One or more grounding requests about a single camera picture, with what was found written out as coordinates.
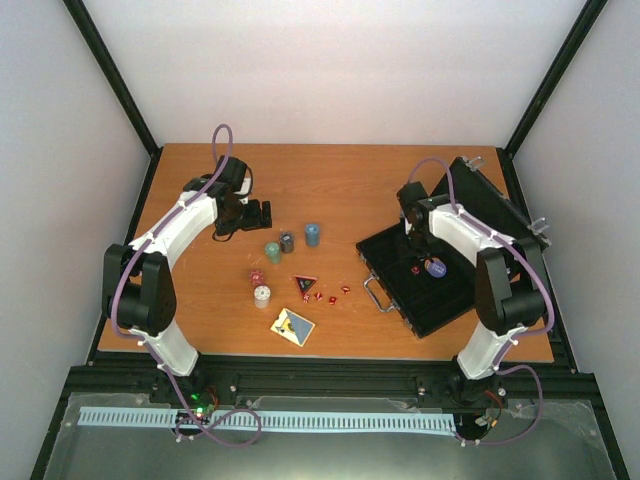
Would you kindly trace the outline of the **purple blind button chips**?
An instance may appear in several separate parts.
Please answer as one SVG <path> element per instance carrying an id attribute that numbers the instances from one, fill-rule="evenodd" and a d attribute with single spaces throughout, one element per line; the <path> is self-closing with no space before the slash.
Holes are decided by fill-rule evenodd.
<path id="1" fill-rule="evenodd" d="M 424 268 L 434 278 L 443 278 L 447 274 L 447 266 L 437 257 L 427 258 L 424 261 Z"/>

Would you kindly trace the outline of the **black poker set case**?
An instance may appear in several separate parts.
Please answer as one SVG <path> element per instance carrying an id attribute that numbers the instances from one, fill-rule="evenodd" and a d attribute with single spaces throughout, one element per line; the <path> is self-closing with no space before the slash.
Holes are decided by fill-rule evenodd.
<path id="1" fill-rule="evenodd" d="M 425 191 L 430 196 L 451 191 L 457 202 L 494 229 L 518 239 L 536 240 L 542 254 L 551 244 L 467 158 L 456 158 L 436 187 Z M 388 296 L 390 307 L 399 312 L 417 337 L 423 338 L 466 312 L 475 311 L 474 270 L 451 248 L 439 244 L 437 258 L 447 266 L 447 274 L 443 278 L 430 276 L 424 261 L 399 257 L 398 237 L 402 227 L 401 211 L 397 224 L 358 242 L 356 249 L 372 278 Z M 418 275 L 411 273 L 413 266 L 420 269 Z"/>

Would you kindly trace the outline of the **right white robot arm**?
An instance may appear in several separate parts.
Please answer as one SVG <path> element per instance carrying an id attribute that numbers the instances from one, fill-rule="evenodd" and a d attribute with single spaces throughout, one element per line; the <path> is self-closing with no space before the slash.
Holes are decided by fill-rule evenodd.
<path id="1" fill-rule="evenodd" d="M 419 182 L 398 192 L 408 240 L 426 250 L 449 247 L 474 270 L 474 309 L 478 324 L 454 358 L 449 394 L 464 405 L 483 394 L 500 373 L 500 364 L 520 339 L 540 335 L 532 328 L 555 313 L 542 250 L 531 237 L 516 238 L 474 216 L 451 191 L 430 196 Z"/>

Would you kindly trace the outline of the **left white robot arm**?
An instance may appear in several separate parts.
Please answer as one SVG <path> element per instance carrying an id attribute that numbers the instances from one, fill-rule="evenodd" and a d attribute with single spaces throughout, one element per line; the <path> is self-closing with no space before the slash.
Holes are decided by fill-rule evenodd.
<path id="1" fill-rule="evenodd" d="M 156 355 L 158 366 L 175 375 L 172 388 L 186 402 L 201 400 L 208 378 L 195 369 L 199 352 L 176 320 L 172 269 L 209 227 L 225 242 L 237 231 L 272 226 L 268 201 L 250 197 L 253 172 L 235 157 L 220 158 L 216 171 L 191 179 L 176 203 L 149 231 L 105 252 L 102 312 L 113 331 L 133 338 Z"/>

